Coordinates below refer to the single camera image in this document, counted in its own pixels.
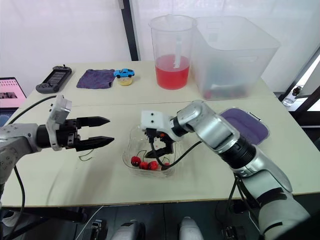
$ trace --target purple towel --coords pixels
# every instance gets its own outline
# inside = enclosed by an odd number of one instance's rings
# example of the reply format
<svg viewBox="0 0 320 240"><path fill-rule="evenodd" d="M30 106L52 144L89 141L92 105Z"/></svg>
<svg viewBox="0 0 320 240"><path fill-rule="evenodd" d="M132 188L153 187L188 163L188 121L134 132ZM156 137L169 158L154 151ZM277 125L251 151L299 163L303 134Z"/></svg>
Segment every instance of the purple towel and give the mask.
<svg viewBox="0 0 320 240"><path fill-rule="evenodd" d="M80 89L109 89L115 79L114 69L88 69L79 79L76 87Z"/></svg>

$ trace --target clear plastic bin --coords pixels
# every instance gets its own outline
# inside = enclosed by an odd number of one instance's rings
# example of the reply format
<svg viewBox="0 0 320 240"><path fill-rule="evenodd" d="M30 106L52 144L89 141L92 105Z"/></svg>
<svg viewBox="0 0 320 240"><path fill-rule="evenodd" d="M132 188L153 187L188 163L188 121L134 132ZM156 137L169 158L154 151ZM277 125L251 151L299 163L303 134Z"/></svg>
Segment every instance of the clear plastic bin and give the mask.
<svg viewBox="0 0 320 240"><path fill-rule="evenodd" d="M185 148L183 146L184 140L173 143L173 154L166 154L160 157L160 160L163 163L172 164L177 160L184 152ZM165 144L160 141L158 138L154 139L154 148L157 150L159 148L163 148ZM124 164L131 170L131 172L138 176L146 176L146 177L167 177L171 176L176 168L180 168L183 165L183 162L187 159L187 155L175 166L170 167L168 169L162 170L159 165L156 170L145 170L140 169L138 166L133 166L131 164L131 158L133 156L138 156L141 161L150 163L151 161L156 161L155 158L145 158L144 155L151 151L150 143L148 137L144 134L139 126L134 127L130 131L129 135L129 144L127 149L124 151L122 155L122 160Z"/></svg>
<svg viewBox="0 0 320 240"><path fill-rule="evenodd" d="M250 94L280 43L241 16L197 18L191 74L207 100Z"/></svg>

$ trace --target white wall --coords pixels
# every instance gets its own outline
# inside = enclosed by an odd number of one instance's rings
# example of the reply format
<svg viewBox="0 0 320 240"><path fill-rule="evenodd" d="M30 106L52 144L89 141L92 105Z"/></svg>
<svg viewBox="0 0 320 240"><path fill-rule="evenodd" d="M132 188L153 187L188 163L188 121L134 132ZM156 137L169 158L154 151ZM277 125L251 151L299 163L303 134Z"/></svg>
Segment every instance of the white wall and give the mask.
<svg viewBox="0 0 320 240"><path fill-rule="evenodd" d="M26 95L56 65L131 60L118 0L0 1L0 77Z"/></svg>
<svg viewBox="0 0 320 240"><path fill-rule="evenodd" d="M262 74L274 92L285 91L320 44L319 0L132 0L141 60L153 60L148 22L157 16L243 16L281 47Z"/></svg>

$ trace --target blue toy car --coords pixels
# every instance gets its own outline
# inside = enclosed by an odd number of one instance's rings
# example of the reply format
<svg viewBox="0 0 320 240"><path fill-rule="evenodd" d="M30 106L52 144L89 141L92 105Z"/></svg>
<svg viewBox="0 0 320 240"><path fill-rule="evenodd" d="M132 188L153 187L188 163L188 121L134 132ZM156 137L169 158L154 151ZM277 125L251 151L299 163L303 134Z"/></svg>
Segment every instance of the blue toy car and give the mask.
<svg viewBox="0 0 320 240"><path fill-rule="evenodd" d="M135 75L135 71L128 69L128 68L123 68L121 70L115 70L113 73L113 76L117 77L118 79L119 78L126 78L126 77L131 78L134 75Z"/></svg>

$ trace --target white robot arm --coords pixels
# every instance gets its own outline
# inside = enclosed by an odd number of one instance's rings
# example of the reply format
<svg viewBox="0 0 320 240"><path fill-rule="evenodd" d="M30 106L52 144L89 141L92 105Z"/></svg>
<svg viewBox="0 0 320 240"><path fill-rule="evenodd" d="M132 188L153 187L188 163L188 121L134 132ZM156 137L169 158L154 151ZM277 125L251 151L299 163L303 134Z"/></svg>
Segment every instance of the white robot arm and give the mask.
<svg viewBox="0 0 320 240"><path fill-rule="evenodd" d="M187 133L196 133L203 143L229 164L258 202L259 229L266 240L276 239L310 216L294 200L285 173L203 101L193 101L180 110L176 117L143 111L141 128L149 137L152 153L157 158L159 149L154 149L153 142L155 137L163 136L159 133L164 133L173 141L179 141Z"/></svg>

